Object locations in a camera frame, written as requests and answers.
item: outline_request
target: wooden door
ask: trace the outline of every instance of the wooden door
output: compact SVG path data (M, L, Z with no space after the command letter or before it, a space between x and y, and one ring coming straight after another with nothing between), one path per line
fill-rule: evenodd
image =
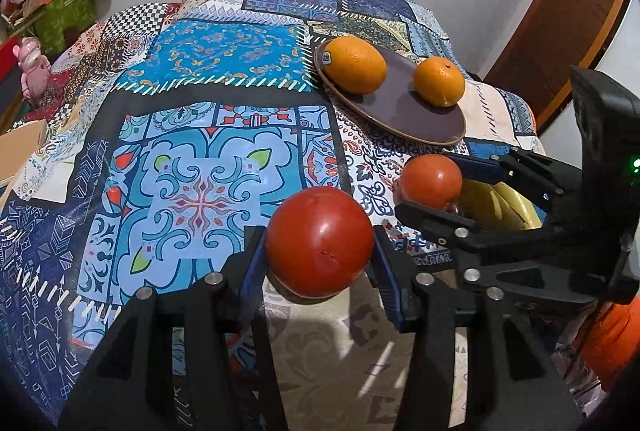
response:
M569 99L569 66L594 64L624 3L533 0L484 81L523 97L540 129Z

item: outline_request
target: patchwork quilt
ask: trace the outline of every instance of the patchwork quilt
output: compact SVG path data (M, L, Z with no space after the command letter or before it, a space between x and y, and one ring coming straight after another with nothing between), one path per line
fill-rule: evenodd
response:
M303 188L353 194L418 265L450 260L393 212L407 159L442 148L328 95L312 53L337 36L458 65L467 129L449 150L542 151L527 104L471 80L431 11L410 0L182 0L96 24L55 63L28 119L48 119L52 137L0 200L0 349L53 422L137 288L175 291L220 270L246 225L266 225ZM265 280L252 325L227 345L247 429L386 431L412 337L386 321L365 276L314 305ZM465 347L461 330L452 424L464 420ZM175 329L176 414L188 429L184 376Z

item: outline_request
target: oval plate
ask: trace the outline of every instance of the oval plate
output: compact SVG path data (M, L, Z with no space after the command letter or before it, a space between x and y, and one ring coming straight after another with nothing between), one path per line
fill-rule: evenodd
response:
M354 95L340 90L322 72L322 54L327 43L316 49L314 65L322 81L352 110L400 137L425 144L451 146L464 137L465 116L457 104L450 108L434 108L414 90L417 67L412 61L376 45L386 61L385 82L371 94Z

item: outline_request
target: pink bear figurine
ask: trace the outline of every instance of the pink bear figurine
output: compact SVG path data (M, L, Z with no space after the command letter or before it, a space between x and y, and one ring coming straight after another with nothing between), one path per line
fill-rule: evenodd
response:
M20 46L14 46L13 52L18 59L18 67L22 70L22 96L33 106L38 106L51 73L51 64L40 51L40 40L25 37Z

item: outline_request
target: tomato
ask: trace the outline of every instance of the tomato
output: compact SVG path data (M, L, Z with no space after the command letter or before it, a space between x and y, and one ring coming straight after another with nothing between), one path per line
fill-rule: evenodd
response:
M271 271L300 297L321 299L347 288L373 250L373 228L347 193L319 186L287 198L266 235Z
M457 164L444 155L421 155L405 164L398 186L396 203L409 200L444 209L460 195L462 173Z

